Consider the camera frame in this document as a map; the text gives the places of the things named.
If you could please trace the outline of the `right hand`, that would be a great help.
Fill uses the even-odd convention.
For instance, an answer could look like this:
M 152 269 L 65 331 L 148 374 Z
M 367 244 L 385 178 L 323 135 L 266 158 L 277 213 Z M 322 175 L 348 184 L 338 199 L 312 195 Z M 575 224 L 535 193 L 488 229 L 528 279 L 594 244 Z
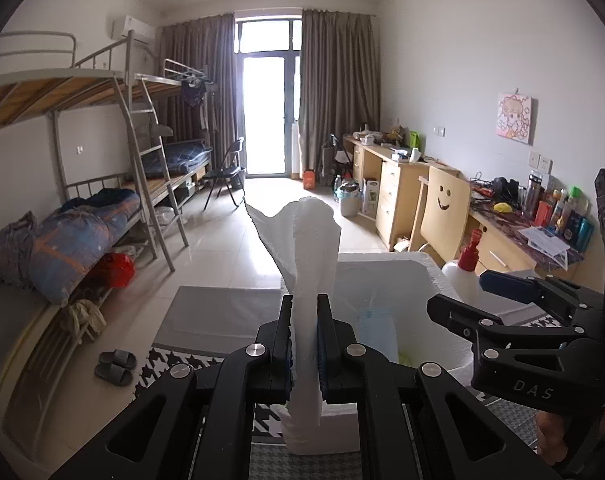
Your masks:
M 564 440 L 564 419 L 541 411 L 535 416 L 535 426 L 537 427 L 537 455 L 549 466 L 564 460 L 568 454 L 568 447 Z M 599 424 L 598 439 L 605 439 L 605 412 Z

